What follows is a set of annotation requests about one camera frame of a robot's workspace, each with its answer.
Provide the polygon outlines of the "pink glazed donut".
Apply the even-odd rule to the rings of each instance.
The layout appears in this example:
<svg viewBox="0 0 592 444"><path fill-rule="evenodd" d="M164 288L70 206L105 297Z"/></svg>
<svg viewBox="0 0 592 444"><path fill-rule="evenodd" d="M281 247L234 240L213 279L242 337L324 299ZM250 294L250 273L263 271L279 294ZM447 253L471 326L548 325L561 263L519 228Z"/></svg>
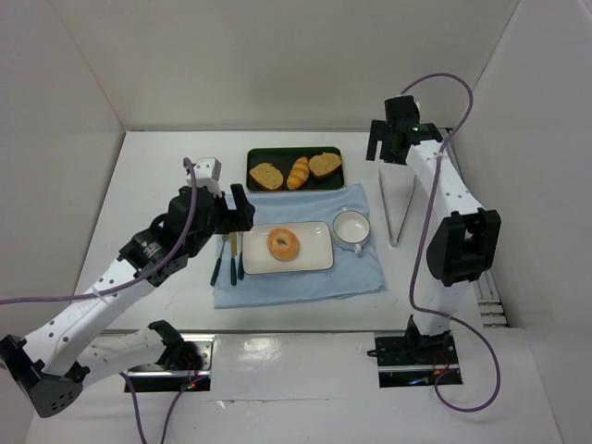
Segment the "pink glazed donut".
<svg viewBox="0 0 592 444"><path fill-rule="evenodd" d="M298 237L286 228L272 229L267 236L266 245L272 256L281 262L294 260L300 252Z"/></svg>

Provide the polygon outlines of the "metal tongs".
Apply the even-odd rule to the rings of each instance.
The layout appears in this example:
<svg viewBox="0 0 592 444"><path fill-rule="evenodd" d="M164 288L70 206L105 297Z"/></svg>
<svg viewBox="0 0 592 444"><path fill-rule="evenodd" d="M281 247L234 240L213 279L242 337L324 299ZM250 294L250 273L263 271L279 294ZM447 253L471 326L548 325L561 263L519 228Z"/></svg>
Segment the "metal tongs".
<svg viewBox="0 0 592 444"><path fill-rule="evenodd" d="M414 192L413 171L407 166L385 164L378 170L378 185L385 212L389 243L399 242Z"/></svg>

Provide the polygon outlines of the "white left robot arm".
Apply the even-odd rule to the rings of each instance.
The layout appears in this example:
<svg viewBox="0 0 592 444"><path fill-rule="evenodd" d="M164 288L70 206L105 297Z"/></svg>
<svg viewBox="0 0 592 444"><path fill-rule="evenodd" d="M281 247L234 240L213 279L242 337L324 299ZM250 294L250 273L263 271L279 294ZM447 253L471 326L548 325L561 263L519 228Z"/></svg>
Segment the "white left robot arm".
<svg viewBox="0 0 592 444"><path fill-rule="evenodd" d="M286 131L157 131L130 132L117 160L101 227L130 227L163 206L165 194L180 181L174 165L184 157L216 159L224 181L244 178L251 150L317 152L337 149L344 162L346 185L334 191L251 192L254 224L290 226L310 231L301 242L304 252L294 272L253 272L269 265L266 248L247 248L246 278L232 286L228 276L216 284L207 278L214 266L214 247L185 261L171 260L168 280L160 286L134 282L134 267L117 260L87 291L38 330L26 336L24 350L34 362L49 364L63 356L93 376L112 370L113 361L91 342L118 318L152 320L167 317L183 327L228 331L353 330L371 314L372 295L385 288L375 251L362 255L334 247L314 229L330 223L339 210L369 210L363 185L375 177L364 159L363 132Z"/></svg>

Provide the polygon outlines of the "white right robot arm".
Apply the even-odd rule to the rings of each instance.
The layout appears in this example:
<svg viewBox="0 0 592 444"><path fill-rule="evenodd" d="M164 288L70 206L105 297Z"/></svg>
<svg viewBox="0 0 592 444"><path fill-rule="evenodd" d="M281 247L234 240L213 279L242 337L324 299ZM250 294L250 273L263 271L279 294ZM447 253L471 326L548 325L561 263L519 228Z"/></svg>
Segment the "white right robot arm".
<svg viewBox="0 0 592 444"><path fill-rule="evenodd" d="M450 331L465 293L492 266L501 219L487 210L465 186L433 124L422 124L411 95L385 101L388 129L381 155L410 167L428 193L427 215L438 223L431 237L420 241L419 263L434 283L413 296L411 325L429 339Z"/></svg>

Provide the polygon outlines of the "brown bread slice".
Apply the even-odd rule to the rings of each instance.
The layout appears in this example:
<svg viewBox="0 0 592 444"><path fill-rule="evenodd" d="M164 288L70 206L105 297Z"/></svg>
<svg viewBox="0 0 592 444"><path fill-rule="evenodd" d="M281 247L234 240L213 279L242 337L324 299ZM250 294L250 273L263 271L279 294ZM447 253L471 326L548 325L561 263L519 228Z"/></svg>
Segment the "brown bread slice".
<svg viewBox="0 0 592 444"><path fill-rule="evenodd" d="M271 163L261 163L249 171L250 177L265 191L279 191L282 189L284 177L279 169Z"/></svg>
<svg viewBox="0 0 592 444"><path fill-rule="evenodd" d="M331 176L341 167L341 165L341 157L334 153L318 154L309 160L310 173L316 179L323 179Z"/></svg>

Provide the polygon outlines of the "golden bread roll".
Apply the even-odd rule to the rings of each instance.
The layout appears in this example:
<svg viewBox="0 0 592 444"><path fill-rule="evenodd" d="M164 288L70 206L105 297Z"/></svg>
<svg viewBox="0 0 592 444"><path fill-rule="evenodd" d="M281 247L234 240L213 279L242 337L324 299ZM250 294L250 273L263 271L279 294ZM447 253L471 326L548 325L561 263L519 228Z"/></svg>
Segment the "golden bread roll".
<svg viewBox="0 0 592 444"><path fill-rule="evenodd" d="M309 160L302 156L293 164L287 178L287 188L290 191L298 190L310 176Z"/></svg>

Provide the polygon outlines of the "brown bread slice right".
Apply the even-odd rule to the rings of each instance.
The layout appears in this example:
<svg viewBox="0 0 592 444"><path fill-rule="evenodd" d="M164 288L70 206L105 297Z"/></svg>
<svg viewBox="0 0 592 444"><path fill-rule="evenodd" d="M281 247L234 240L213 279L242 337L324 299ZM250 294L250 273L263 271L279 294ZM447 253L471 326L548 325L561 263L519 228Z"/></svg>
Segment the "brown bread slice right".
<svg viewBox="0 0 592 444"><path fill-rule="evenodd" d="M331 176L341 167L341 165L341 157L334 153L318 154L309 160L310 173L316 179L323 179Z"/></svg>

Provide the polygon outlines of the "dark green tray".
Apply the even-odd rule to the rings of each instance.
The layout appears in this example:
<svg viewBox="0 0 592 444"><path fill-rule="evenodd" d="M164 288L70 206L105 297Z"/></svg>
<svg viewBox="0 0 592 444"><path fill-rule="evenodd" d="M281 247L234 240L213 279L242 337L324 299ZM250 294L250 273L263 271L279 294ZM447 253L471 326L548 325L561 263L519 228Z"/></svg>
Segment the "dark green tray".
<svg viewBox="0 0 592 444"><path fill-rule="evenodd" d="M284 180L287 180L290 169L298 158L305 156L311 159L315 155L328 153L341 156L340 149L334 146L253 148L246 157L246 188L252 192L267 192L250 174L250 171L260 164L271 164L281 172ZM343 167L339 166L335 172L324 179L311 176L300 187L300 191L333 191L341 189L344 185Z"/></svg>

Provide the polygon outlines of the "white rectangular plate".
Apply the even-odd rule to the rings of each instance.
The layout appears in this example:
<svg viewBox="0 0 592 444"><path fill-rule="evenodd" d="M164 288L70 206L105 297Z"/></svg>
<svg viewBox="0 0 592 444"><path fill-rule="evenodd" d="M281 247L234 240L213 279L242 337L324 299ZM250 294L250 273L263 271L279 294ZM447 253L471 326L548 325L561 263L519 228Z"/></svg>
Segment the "white rectangular plate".
<svg viewBox="0 0 592 444"><path fill-rule="evenodd" d="M274 229L286 229L299 242L293 259L280 261L267 247ZM243 266L249 275L327 270L334 264L332 240L325 222L296 222L256 225L243 233Z"/></svg>

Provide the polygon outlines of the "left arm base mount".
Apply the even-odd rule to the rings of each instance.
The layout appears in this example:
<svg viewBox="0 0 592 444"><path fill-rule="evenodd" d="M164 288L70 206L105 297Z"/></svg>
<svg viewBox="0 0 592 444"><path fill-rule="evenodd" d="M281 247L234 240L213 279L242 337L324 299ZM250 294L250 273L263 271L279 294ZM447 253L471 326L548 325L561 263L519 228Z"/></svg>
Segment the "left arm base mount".
<svg viewBox="0 0 592 444"><path fill-rule="evenodd" d="M183 334L184 343L155 364L132 367L127 377L139 393L206 392L211 387L214 337Z"/></svg>

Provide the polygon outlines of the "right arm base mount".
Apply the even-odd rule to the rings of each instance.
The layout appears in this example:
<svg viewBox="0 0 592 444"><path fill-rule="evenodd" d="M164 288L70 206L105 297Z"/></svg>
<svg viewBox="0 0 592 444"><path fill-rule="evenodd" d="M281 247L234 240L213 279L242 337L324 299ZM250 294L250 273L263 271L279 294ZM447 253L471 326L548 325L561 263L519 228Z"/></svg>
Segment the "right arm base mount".
<svg viewBox="0 0 592 444"><path fill-rule="evenodd" d="M377 336L366 352L376 361L379 386L386 388L429 387L439 377L441 386L461 385L463 377L452 336L442 345L412 350L404 336Z"/></svg>

